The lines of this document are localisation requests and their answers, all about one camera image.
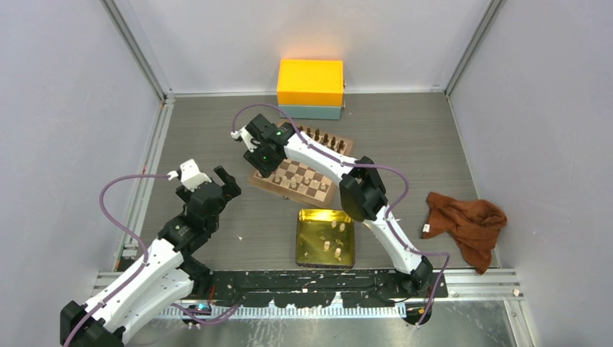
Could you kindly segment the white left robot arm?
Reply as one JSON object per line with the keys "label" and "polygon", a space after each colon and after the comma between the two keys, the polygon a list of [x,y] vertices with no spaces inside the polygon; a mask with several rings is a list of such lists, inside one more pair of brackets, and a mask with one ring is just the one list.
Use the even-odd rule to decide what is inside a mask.
{"label": "white left robot arm", "polygon": [[226,205],[241,194],[222,166],[220,182],[190,159],[166,174],[178,179],[182,211],[170,219],[142,256],[85,303],[69,302],[60,314],[62,346],[125,346],[136,332],[176,301],[208,294],[213,276],[193,254],[218,230]]}

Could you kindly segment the brown cloth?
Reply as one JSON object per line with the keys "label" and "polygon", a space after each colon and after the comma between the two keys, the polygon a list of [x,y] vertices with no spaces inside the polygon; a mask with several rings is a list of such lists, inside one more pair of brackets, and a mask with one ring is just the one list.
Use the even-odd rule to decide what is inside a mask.
{"label": "brown cloth", "polygon": [[463,259],[482,275],[492,263],[500,231],[507,225],[507,216],[487,200],[457,200],[431,192],[426,198],[429,216],[423,239],[448,233],[458,246]]}

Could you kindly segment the yellow metal tray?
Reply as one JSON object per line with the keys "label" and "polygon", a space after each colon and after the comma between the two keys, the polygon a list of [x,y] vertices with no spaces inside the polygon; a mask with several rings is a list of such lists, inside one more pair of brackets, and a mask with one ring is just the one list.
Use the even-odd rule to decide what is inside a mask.
{"label": "yellow metal tray", "polygon": [[354,220],[342,210],[301,209],[296,227],[296,264],[351,269],[355,265]]}

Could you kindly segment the yellow plastic box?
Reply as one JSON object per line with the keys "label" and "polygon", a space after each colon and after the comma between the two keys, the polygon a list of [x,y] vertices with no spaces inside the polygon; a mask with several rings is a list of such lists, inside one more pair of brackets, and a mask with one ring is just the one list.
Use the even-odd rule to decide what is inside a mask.
{"label": "yellow plastic box", "polygon": [[341,107],[345,81],[341,60],[282,59],[277,99],[281,105]]}

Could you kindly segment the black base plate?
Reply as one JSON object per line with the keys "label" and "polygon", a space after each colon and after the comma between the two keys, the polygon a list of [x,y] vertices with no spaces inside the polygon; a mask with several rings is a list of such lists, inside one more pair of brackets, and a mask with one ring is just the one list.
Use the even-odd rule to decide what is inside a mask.
{"label": "black base plate", "polygon": [[394,269],[376,270],[263,270],[214,271],[207,287],[196,289],[187,300],[204,301],[230,307],[260,308],[274,304],[279,308],[329,307],[336,296],[344,308],[390,307],[409,299],[447,296],[446,285],[435,283],[433,273],[426,290],[408,290],[407,276]]}

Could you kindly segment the teal plastic box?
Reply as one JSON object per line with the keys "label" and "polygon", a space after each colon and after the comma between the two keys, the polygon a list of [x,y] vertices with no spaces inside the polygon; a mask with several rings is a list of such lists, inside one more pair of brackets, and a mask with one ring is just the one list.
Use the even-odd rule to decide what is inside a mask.
{"label": "teal plastic box", "polygon": [[282,118],[286,114],[292,119],[339,120],[343,110],[341,106],[279,105],[278,107]]}

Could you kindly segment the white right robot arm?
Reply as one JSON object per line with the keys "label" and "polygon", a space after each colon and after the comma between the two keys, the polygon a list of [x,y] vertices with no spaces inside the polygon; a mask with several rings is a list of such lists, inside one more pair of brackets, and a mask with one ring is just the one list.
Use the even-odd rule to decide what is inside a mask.
{"label": "white right robot arm", "polygon": [[307,137],[291,122],[277,126],[262,114],[232,136],[245,143],[244,158],[264,177],[269,177],[284,160],[294,160],[331,180],[339,188],[343,211],[373,232],[395,269],[403,274],[403,291],[417,297],[428,289],[432,264],[412,245],[393,217],[393,205],[385,196],[379,166],[370,158],[341,155]]}

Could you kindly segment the wooden chess board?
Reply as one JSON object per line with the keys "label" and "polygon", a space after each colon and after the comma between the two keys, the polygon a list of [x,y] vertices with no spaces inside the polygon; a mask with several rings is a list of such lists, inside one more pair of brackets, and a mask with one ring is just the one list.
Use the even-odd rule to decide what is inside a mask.
{"label": "wooden chess board", "polygon": [[[341,155],[351,154],[353,140],[347,137],[302,125],[299,125],[299,129],[304,130],[321,145]],[[324,209],[331,207],[337,190],[329,178],[308,165],[291,159],[284,160],[269,177],[264,177],[255,170],[249,176],[248,182],[290,200]]]}

